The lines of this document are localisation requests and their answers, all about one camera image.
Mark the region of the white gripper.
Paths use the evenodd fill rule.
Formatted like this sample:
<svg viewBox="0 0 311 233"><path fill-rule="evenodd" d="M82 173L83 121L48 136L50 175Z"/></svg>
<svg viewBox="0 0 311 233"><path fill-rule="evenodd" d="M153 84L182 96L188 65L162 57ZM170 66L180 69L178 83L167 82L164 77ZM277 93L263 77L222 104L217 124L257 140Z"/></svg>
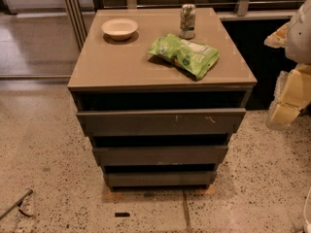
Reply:
<svg viewBox="0 0 311 233"><path fill-rule="evenodd" d="M311 103L311 65L298 63L287 75L278 103L272 102L267 113L266 126L285 130Z"/></svg>

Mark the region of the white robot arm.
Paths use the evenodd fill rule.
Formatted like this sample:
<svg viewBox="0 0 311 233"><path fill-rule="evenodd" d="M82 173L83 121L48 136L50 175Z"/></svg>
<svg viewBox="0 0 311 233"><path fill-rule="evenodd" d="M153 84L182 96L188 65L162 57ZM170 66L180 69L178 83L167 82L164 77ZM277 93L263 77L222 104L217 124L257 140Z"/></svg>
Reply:
<svg viewBox="0 0 311 233"><path fill-rule="evenodd" d="M280 72L266 121L268 128L284 130L311 103L311 0L306 0L264 44L284 48L285 56L296 63L290 72Z"/></svg>

